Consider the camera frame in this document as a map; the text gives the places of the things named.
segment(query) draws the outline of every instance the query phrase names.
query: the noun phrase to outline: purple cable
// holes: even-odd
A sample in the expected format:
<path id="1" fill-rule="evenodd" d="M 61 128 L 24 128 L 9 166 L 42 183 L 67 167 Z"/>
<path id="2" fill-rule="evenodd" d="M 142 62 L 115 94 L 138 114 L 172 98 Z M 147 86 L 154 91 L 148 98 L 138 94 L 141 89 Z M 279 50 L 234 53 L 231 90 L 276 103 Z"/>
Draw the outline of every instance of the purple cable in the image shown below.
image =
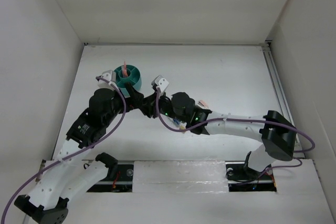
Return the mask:
<path id="1" fill-rule="evenodd" d="M 101 77 L 96 77 L 97 80 L 101 80 L 101 81 L 104 81 L 106 83 L 110 83 L 108 80 L 104 79 L 104 78 L 101 78 Z M 105 136 L 103 136 L 100 140 L 98 140 L 97 142 L 89 145 L 88 147 L 84 148 L 84 149 L 81 149 L 80 151 L 77 151 L 73 154 L 70 154 L 69 156 L 66 156 L 63 158 L 63 160 L 68 160 L 69 158 L 72 158 L 78 154 L 81 154 L 85 151 L 87 151 L 88 149 L 91 149 L 93 147 L 95 147 L 97 144 L 101 143 L 102 141 L 104 141 L 105 139 L 107 139 L 118 127 L 119 125 L 121 124 L 122 120 L 124 119 L 125 115 L 126 115 L 126 101 L 125 101 L 125 98 L 124 96 L 122 95 L 122 93 L 119 91 L 119 89 L 114 86 L 113 84 L 110 83 L 110 85 L 116 90 L 116 92 L 118 93 L 118 95 L 120 96 L 121 100 L 122 100 L 122 103 L 124 105 L 124 110 L 122 112 L 122 115 L 121 115 L 121 118 L 119 120 L 119 122 L 115 125 L 115 127 L 109 132 L 107 133 Z M 44 173 L 45 171 L 49 170 L 50 168 L 53 168 L 54 166 L 58 165 L 59 163 L 61 163 L 60 161 L 56 161 L 54 163 L 52 163 L 51 165 L 48 165 L 47 167 L 45 167 L 44 169 L 40 170 L 38 173 L 36 173 L 33 177 L 31 177 L 30 179 L 28 179 L 26 182 L 23 183 L 23 185 L 21 185 L 17 190 L 16 192 L 11 196 L 11 198 L 9 199 L 5 209 L 4 209 L 4 212 L 2 214 L 2 217 L 1 217 L 1 224 L 5 224 L 5 218 L 6 218 L 6 215 L 7 215 L 7 212 L 9 210 L 9 207 L 10 205 L 12 204 L 12 202 L 14 201 L 15 197 L 19 194 L 19 192 L 25 188 L 30 182 L 32 182 L 35 178 L 37 178 L 40 174 Z"/>
<path id="2" fill-rule="evenodd" d="M 194 128 L 197 128 L 203 124 L 206 123 L 211 123 L 211 122 L 217 122 L 217 121 L 223 121 L 224 118 L 213 118 L 213 119 L 209 119 L 206 121 L 203 121 L 201 123 L 197 123 L 189 128 L 183 129 L 183 130 L 178 130 L 178 129 L 174 129 L 172 127 L 170 127 L 168 124 L 166 124 L 166 122 L 163 120 L 161 114 L 160 114 L 160 109 L 159 109 L 159 99 L 160 99 L 160 93 L 161 90 L 160 88 L 157 89 L 157 95 L 156 95 L 156 99 L 155 99 L 155 108 L 156 108 L 156 113 L 158 115 L 158 118 L 160 119 L 160 121 L 162 122 L 162 124 L 169 130 L 174 131 L 174 132 L 186 132 L 186 131 L 190 131 L 193 130 Z M 305 132 L 298 130 L 297 128 L 294 127 L 290 127 L 288 125 L 282 124 L 282 123 L 277 123 L 277 122 L 272 122 L 272 121 L 264 121 L 264 120 L 254 120 L 254 119 L 235 119 L 235 118 L 227 118 L 227 121 L 231 121 L 231 122 L 240 122 L 240 123 L 263 123 L 263 124 L 271 124 L 271 125 L 275 125 L 275 126 L 280 126 L 283 128 L 286 128 L 290 131 L 294 131 L 298 134 L 300 134 L 301 136 L 305 137 L 310 143 L 311 143 L 311 147 L 306 149 L 306 150 L 301 150 L 301 151 L 294 151 L 295 153 L 304 153 L 304 152 L 309 152 L 311 150 L 313 150 L 315 148 L 315 142 L 313 141 L 313 139 L 308 136 Z"/>
<path id="3" fill-rule="evenodd" d="M 276 168 L 294 168 L 294 167 L 299 167 L 299 166 L 303 165 L 303 162 L 299 158 L 293 157 L 293 159 L 299 161 L 300 164 L 297 164 L 297 165 L 278 165 L 278 166 L 273 166 L 273 167 L 267 167 L 267 168 L 265 168 L 259 174 L 259 176 L 256 179 L 254 179 L 252 181 L 248 181 L 248 182 L 236 183 L 236 185 L 247 185 L 247 184 L 250 184 L 251 182 L 256 181 L 257 179 L 259 179 L 262 175 L 264 175 L 265 173 L 267 173 L 269 170 L 273 170 L 273 169 L 276 169 Z"/>

